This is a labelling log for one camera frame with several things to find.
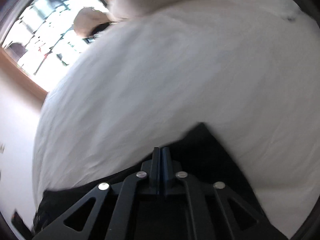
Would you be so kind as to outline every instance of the window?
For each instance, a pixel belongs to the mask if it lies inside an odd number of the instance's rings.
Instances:
[[[84,7],[108,12],[100,0],[33,0],[4,39],[5,51],[46,91],[93,41],[81,39],[73,30],[73,20]]]

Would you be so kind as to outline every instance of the black object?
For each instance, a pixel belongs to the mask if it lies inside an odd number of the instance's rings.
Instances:
[[[18,238],[14,235],[11,228],[7,224],[7,222],[4,220],[4,217],[2,216],[0,212],[0,236],[1,240],[18,240]]]
[[[106,28],[109,27],[109,25],[110,25],[109,22],[99,24],[98,26],[96,26],[96,27],[91,31],[91,33],[90,33],[89,36],[93,36],[93,35],[95,35],[95,34],[98,33],[98,32],[104,31]]]
[[[167,147],[172,159],[180,162],[184,171],[193,174],[205,183],[225,182],[255,210],[265,216],[250,184],[203,123],[198,124],[187,132],[182,139],[167,145]],[[109,184],[122,182],[130,174],[140,171],[142,163],[151,160],[151,158],[152,154],[135,166],[81,187],[59,191],[46,190],[35,215],[35,233],[40,232],[52,223],[97,184],[104,181]]]
[[[19,233],[25,238],[25,240],[31,240],[33,238],[33,234],[29,230],[29,228],[25,225],[22,218],[19,216],[17,211],[15,210],[12,218],[11,218],[12,225],[19,231]]]
[[[230,187],[181,173],[167,147],[155,148],[141,170],[95,186],[34,240],[287,239]]]

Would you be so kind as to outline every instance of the black metal bracket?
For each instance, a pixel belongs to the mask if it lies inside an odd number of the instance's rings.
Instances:
[[[141,234],[141,231],[146,230],[150,235],[152,228],[146,226],[136,230],[141,214],[146,214],[139,211],[142,203],[160,202],[165,207],[171,201],[174,201],[172,207],[180,207],[179,203],[182,203],[179,210],[182,210],[181,217],[185,220],[179,224],[179,227],[184,225],[185,232],[175,239],[287,239],[223,182],[215,185],[201,183],[192,174],[182,171],[180,163],[171,159],[168,148],[155,148],[152,160],[144,162],[140,172],[117,184],[97,185],[38,233],[34,240],[92,240],[98,239],[94,235],[97,230],[102,231],[100,239],[105,240],[148,239],[147,234]],[[97,218],[103,216],[105,210],[108,210],[110,218],[105,220],[105,224],[95,226]],[[80,219],[79,214],[83,213],[86,216]],[[177,221],[170,215],[171,212],[164,221],[157,221],[156,227],[166,228],[164,225],[168,221]]]

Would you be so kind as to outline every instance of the window frame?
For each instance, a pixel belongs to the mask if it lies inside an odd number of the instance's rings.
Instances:
[[[107,6],[108,3],[106,0],[100,1],[104,6]],[[13,24],[32,2],[33,0],[8,0],[0,11],[0,67],[24,89],[28,90],[41,101],[44,101],[48,92],[31,80],[2,48],[4,40]]]

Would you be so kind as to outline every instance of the silver screw head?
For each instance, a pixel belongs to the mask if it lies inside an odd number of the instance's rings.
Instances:
[[[102,183],[100,183],[99,185],[98,185],[98,189],[100,189],[100,190],[106,190],[106,189],[108,189],[109,188],[109,184],[108,183],[106,183],[106,182],[102,182]]]
[[[137,174],[136,174],[136,176],[138,177],[138,178],[144,178],[144,177],[146,177],[148,174],[145,172],[145,171],[138,171],[137,172]]]
[[[188,176],[188,173],[186,173],[185,171],[179,171],[176,173],[176,177],[180,179],[185,178],[187,176]]]
[[[216,189],[223,189],[226,186],[222,181],[217,181],[215,184],[213,184],[213,187]]]

